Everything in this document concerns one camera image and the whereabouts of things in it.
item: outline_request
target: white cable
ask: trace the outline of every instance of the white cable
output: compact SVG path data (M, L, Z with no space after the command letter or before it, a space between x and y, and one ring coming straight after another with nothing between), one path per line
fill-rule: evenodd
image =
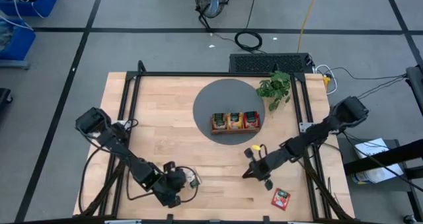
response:
M29 30L34 30L34 29L32 29L32 27L28 24L28 23L26 23L25 22L25 20L20 16L20 13L19 13L19 10L18 10L18 5L17 5L17 3L16 3L16 0L13 0L13 3L15 4L15 9L16 9L16 14L19 16L19 18L25 23L25 25L27 25L27 27L24 27L24 26L19 26L19 27L22 27L22 28L27 28L27 29L29 29Z
M25 28L25 29L32 30L31 28L29 28L29 27L27 27L27 26L22 26L22 25L19 25L19 24L14 23L14 22L11 22L11 21L9 21L9 20L5 19L5 17L3 17L3 16L1 16L1 15L0 15L0 18L2 18L4 21L6 21L6 22L8 22L8 23L10 23L10 24L12 24L12 25L15 25L15 26L18 26L18 27L21 27L21 28Z
M335 75L333 74L332 70L329 68L329 66L327 65L319 65L315 68L315 73L316 71L320 68L320 67L326 67L328 69L328 71L330 72L330 74L332 75L333 81L335 82L335 89L333 89L332 91L328 92L327 95L330 95L332 93L335 93L335 91L338 89L338 83L336 82L336 78Z
M35 7L34 7L34 2L32 2L31 3L31 5L32 5L32 8L34 9L34 11L35 11L35 13L40 17L40 18L44 18L36 9L35 9Z

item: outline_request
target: green leaves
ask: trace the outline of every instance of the green leaves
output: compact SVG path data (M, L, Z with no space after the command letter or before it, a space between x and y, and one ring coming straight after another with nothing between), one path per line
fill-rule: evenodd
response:
M291 89L291 77L287 73L281 71L275 71L270 73L270 80L260 81L260 88L256 89L257 95L266 98L275 98L275 100L269 104L269 111L274 111L278 108L280 101L289 94Z

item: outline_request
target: yellow connector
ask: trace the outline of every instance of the yellow connector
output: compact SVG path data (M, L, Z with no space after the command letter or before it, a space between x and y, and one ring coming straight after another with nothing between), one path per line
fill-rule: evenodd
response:
M323 75L323 82L325 83L326 91L328 90L328 84L330 83L331 76L330 75Z

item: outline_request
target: wire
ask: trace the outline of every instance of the wire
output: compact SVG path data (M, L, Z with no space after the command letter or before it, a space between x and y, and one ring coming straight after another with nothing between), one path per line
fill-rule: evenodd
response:
M194 176L196 177L196 180L199 180L198 179L198 177L197 177L197 173L192 169L192 168L190 168L190 167L185 167L185 166L179 166L179 167L175 167L175 168L186 168L186 169L188 169L189 171L191 171L192 172L192 174L194 174ZM196 187L196 191L194 192L194 195L190 198L190 199L188 199L188 200L182 200L182 201L180 201L181 203L187 203L187 202L190 202L190 201L192 201L196 196L197 196L197 193L198 193L198 186L199 185L197 185L197 187Z
M332 184L330 183L330 177L328 177L328 190L329 190L330 194L332 195ZM333 193L333 195L335 196L335 201L339 205L338 197L336 197L335 192Z
M246 45L244 45L244 44L241 44L239 41L238 41L238 37L240 36L240 35L242 35L242 34L249 34L249 35L251 35L251 36L254 36L255 38L257 38L257 40L258 40L258 44L257 45L255 45L255 46L246 46ZM236 35L235 35L235 43L236 43L236 45L238 45L241 49L243 49L244 51L246 51L246 52L253 52L253 51L255 51L255 50L258 50L258 49L260 49L261 47L262 47L262 45L263 45L263 38L260 36L260 34L259 33L257 33L257 32L251 32L251 31L247 31L247 30L244 30L244 31L242 31L242 32L238 32L238 33L236 33Z
M29 29L29 30L34 30L34 29L32 29L32 27L28 24L28 23L26 23L25 22L25 20L20 16L20 13L19 13L19 10L18 10L18 5L17 5L17 3L16 3L16 0L13 0L13 3L15 4L15 9L16 9L16 14L18 15L18 17L25 23L25 25L27 25L27 29Z
M332 72L332 70L329 68L329 66L327 66L327 65L319 65L319 66L317 66L317 67L316 67L316 69L315 69L315 70L317 71L320 67L326 67L326 68L328 69L329 73L332 75L333 81L335 82L335 88L334 88L332 91L330 91L330 92L326 93L326 95L330 95L330 94L332 94L332 93L335 93L335 91L338 89L338 83L336 82L335 75L333 74L333 72Z
M8 22L8 23L10 23L10 24L12 24L12 25L14 25L14 26L18 26L18 27L20 27L20 28L25 28L25 29L32 30L32 28L29 28L29 27L27 27L27 26L22 26L22 25L19 25L19 24L14 23L14 22L11 22L11 21L7 20L5 17L3 17L3 16L1 16L1 15L0 15L0 18L1 18L1 19L3 19L4 21L6 21L6 22Z
M258 156L260 157L260 159L262 158L262 147L264 148L264 154L267 155L267 146L265 144L261 144L260 150L258 150Z
M385 86L381 87L380 89L377 89L376 91L372 91L372 92L370 92L370 93L366 94L365 96L360 97L359 99L363 99L363 98L365 98L365 97L367 97L367 96L369 96L369 95L372 95L372 94L376 93L377 91L379 91L379 90L381 90L381 89L387 88L387 87L389 87L389 86L391 86L391 85L393 85L393 84L395 84L395 83L401 82L401 81L402 81L402 80L404 80L404 79L405 79L405 78L401 78L401 79L399 79L399 80L397 80L397 81L395 81L395 82L392 82L392 83L391 83L391 84L389 84L389 85L385 85Z
M250 19L251 19L251 13L252 13L252 8L254 7L254 2L255 2L256 0L252 0L252 3L251 3L251 8L250 8L250 14L249 14L249 19L248 19L248 21L247 21L247 25L245 26L245 29L244 30L246 30L248 27L249 27L249 24L250 24Z
M402 75L396 75L396 76L386 76L386 77L376 77L376 78L357 78L357 77L355 77L355 76L353 76L346 68L344 68L344 67L336 67L336 68L333 68L332 69L332 71L334 71L334 70L337 70L337 69L341 69L341 70L343 70L343 71L345 71L345 72L347 72L347 74L351 77L351 78L353 78L353 79L357 79L357 80L376 80L376 79L394 79L394 78L397 78L397 77L402 77L402 76L404 76L404 75L406 75L406 74L402 74Z
M376 87L374 87L374 88L372 88L372 89L370 89L370 90L368 90L368 91L366 91L366 92L358 95L357 98L358 99L363 99L363 98L365 98L365 97L367 97L367 96L369 96L369 95L371 95L373 93L376 93L380 89L384 89L384 88L389 87L389 86L391 86L391 85L393 85L393 84L395 84L395 83L397 83L399 81L402 81L404 79L404 77L405 77L405 75L403 75L402 77L397 77L397 78L395 78L393 80L390 80L390 81L388 81L386 83L382 83L382 84L380 84L380 85L378 85L378 86L376 86Z
M238 47L240 47L242 50L244 50L244 51L246 51L246 52L250 52L250 53L254 54L254 51L258 51L258 52L261 52L261 53L263 53L263 54L267 54L266 52L264 52L264 51L260 50L260 48L261 48L261 47L262 47L262 45L263 45L263 38L260 36L260 34L259 34L259 33L257 33L257 32L253 32L253 31L248 31L248 30L247 30L247 28L249 27L249 24L250 24L251 13L252 13L252 9L253 9L253 7L254 7L254 2L255 2L255 1L256 1L256 0L252 0L252 3L251 3L251 8L250 8L250 13L249 13L249 18L248 18L248 20L247 20L247 25L245 26L244 30L242 30L242 31L240 31L240 32L238 32L238 33L236 33L236 35L235 35L235 40L232 40L232 39L229 39L229 38L224 38L224 37L220 36L220 35L219 35L219 34L217 34L217 33L213 33L213 34L215 34L217 37L221 38L222 40L228 40L228 41L234 42L236 45L238 45ZM240 42L238 41L238 37L239 37L240 35L242 35L242 34L249 34L249 35L251 35L251 36L254 36L254 37L255 37L255 38L257 38L257 40L258 40L258 44L257 44L257 45L255 45L255 46L248 46L248 45L244 45L244 44L240 43Z
M305 27L305 24L307 23L307 19L310 16L311 8L313 7L313 3L314 2L315 2L315 0L311 0L310 6L309 6L309 10L307 11L307 15L305 16L305 19L304 19L304 22L303 22L303 26L301 27L301 32L299 33L297 53L299 53L299 47L301 45L301 38L303 37L304 27Z
M144 198L144 197L150 196L151 194L154 194L153 192L149 192L149 193L142 194L142 195L138 195L138 196L135 196L135 197L131 198L131 197L130 197L130 186L129 186L129 182L130 182L130 173L131 173L131 171L130 171L130 170L131 170L131 167L129 167L129 169L128 169L128 174L126 175L126 197L127 197L129 200L134 201L134 200L136 200L136 199L139 199L139 198Z
M79 195L78 195L78 208L79 212L83 212L83 206L82 206L82 191L84 189L84 181L85 181L85 173L87 171L88 164L90 163L91 159L94 157L97 152L101 151L101 149L97 148L87 159L87 162L85 163L84 169L82 171L82 178L81 178L81 185L79 187Z
M126 128L126 131L131 130L132 128L134 128L134 127L138 126L138 124L139 124L138 120L136 120L135 118L132 118L132 119L129 119L128 121L126 121L126 122L125 122L124 127L125 127L125 126L129 123L129 122L131 122L131 126L130 126L130 127L128 127L128 128Z
M377 165L379 165L380 167L388 170L389 172L391 172L392 174L394 174L396 177L400 178L402 181L406 182L407 184L410 184L412 187L416 188L417 190L423 192L423 188L409 182L407 179L401 177L401 175L397 174L395 171L391 170L390 168L386 167L385 165L383 165L382 163L380 163L377 159L373 158L372 156L360 151L359 149L357 149L357 147L350 141L350 139L348 138L348 136L344 133L346 139L348 140L348 142L350 143L350 145L359 153L361 153L362 155L365 155L366 157L369 157L373 162L375 162Z
M103 147L101 147L101 146L99 146L99 145L97 145L96 143L94 143L93 141L91 141L90 140L90 138L91 137L89 137L89 136L87 136L87 135L84 135L83 133L81 133L81 135L92 145L92 146L94 146L94 147L96 147L97 149L99 149L99 150L101 150L101 151L104 151L104 152L107 152L107 153L109 153L109 154L112 154L112 155L122 155L123 156L123 154L120 154L120 153L117 153L117 152L111 152L111 151L109 151L109 150L107 150L107 149L105 149L105 148L103 148Z
M332 148L332 149L336 149L336 150L337 150L337 151L339 151L339 153L341 154L341 159L343 159L343 157L342 157L342 153L341 153L341 150L340 150L339 148L337 148L337 147L336 147L336 146L334 146L334 145L331 145L331 144L328 144L328 143L323 142L322 144L320 144L320 145L318 145L318 146L317 146L317 149L320 149L320 147L321 147L322 145L326 145L327 147L330 147L330 148ZM315 156L315 154L310 155L309 159L313 158L314 156Z
M375 147L383 147L383 148L387 148L387 149L389 149L388 147L386 147L386 146L384 146L384 145L379 145L379 144L376 144L376 143L372 143L372 142L368 142L368 141L364 141L364 140L362 140L362 139L359 139L359 138L357 138L357 137L355 137L355 136L353 136L353 135L351 135L351 134L349 134L349 133L346 133L345 131L344 131L343 133L344 133L344 135L346 135L346 136L348 135L350 138L352 138L352 139L354 139L354 140L356 140L356 141L359 141L359 142L363 143L363 145L365 145L365 146L372 147L372 148L375 148Z
M40 18L44 18L36 9L35 9L35 7L34 7L34 2L32 2L31 3L31 5L32 5L32 9L34 9L34 11L35 11L35 13L40 17Z

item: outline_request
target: wooden tabletop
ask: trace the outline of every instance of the wooden tabletop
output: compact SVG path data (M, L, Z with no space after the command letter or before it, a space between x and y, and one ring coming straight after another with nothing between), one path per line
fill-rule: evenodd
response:
M125 73L109 73L104 90L101 108L116 119L124 87ZM126 197L126 183L118 210L122 219L166 219L168 213L175 219L185 220L262 220L264 215L272 221L312 221L309 194L305 172L299 163L286 162L272 171L275 188L291 194L286 211L270 204L274 189L266 191L263 182L256 179L242 179L249 166L244 150L251 145L266 144L269 151L278 148L283 141L298 135L297 119L293 100L280 106L273 113L266 111L266 119L261 131L249 141L240 145L221 145L206 138L196 127L192 107L196 95L209 83L225 77L142 77L135 118L139 125L132 130L131 151L158 167L174 161L177 166L195 168L202 178L198 195L191 202L169 209L163 207L155 196L135 201ZM237 77L254 88L265 78ZM307 88L315 122L328 115L329 105L321 75L306 75ZM132 97L132 87L126 106L128 115ZM303 120L306 120L303 98L299 93ZM336 137L330 135L328 144L338 147ZM332 193L347 214L354 216L348 185L342 166L340 153L336 149L322 146L320 149L323 171L326 180L330 177ZM109 155L99 152L91 161L85 177L83 207L86 208L97 195L104 183ZM145 193L132 179L129 182L130 196ZM194 191L184 188L182 200L193 195ZM110 213L114 189L110 191L107 210ZM319 216L323 217L321 197L316 192Z

